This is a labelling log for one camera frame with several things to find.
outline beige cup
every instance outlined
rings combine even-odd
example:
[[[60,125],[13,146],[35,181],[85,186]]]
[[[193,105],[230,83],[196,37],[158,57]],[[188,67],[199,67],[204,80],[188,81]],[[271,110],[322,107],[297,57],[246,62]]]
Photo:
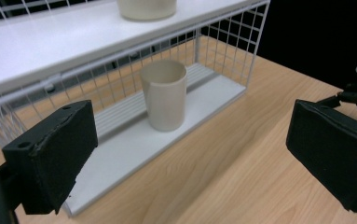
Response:
[[[185,118],[186,69],[176,61],[161,60],[140,71],[149,123],[168,132],[179,128]]]
[[[117,0],[119,12],[123,17],[149,21],[173,15],[177,0]]]

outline cylindrical container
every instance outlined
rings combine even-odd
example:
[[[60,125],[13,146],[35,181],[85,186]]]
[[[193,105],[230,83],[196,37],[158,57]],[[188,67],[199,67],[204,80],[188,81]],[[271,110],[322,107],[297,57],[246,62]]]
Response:
[[[177,0],[117,0],[120,15],[150,21],[169,17],[176,11]]]
[[[144,66],[140,77],[151,126],[163,132],[179,128],[185,118],[185,66],[160,60]]]

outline white shelf board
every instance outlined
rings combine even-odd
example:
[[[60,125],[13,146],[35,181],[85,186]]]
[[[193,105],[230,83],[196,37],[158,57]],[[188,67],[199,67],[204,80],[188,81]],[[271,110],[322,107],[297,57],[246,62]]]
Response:
[[[114,0],[0,21],[0,93],[260,0],[178,0],[165,20],[128,21]]]
[[[79,214],[245,91],[245,87],[224,76],[215,73],[209,76],[212,78],[205,78],[204,83],[188,92],[185,121],[177,130],[156,131],[144,116],[102,141],[76,177],[76,184],[63,206],[67,214]]]

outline wood grain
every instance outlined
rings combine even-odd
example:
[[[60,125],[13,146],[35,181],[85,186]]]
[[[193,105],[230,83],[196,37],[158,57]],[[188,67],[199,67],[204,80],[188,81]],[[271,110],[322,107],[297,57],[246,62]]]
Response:
[[[339,90],[256,58],[248,91],[77,217],[21,223],[357,223],[287,150],[295,99]],[[339,108],[357,119],[354,105]]]

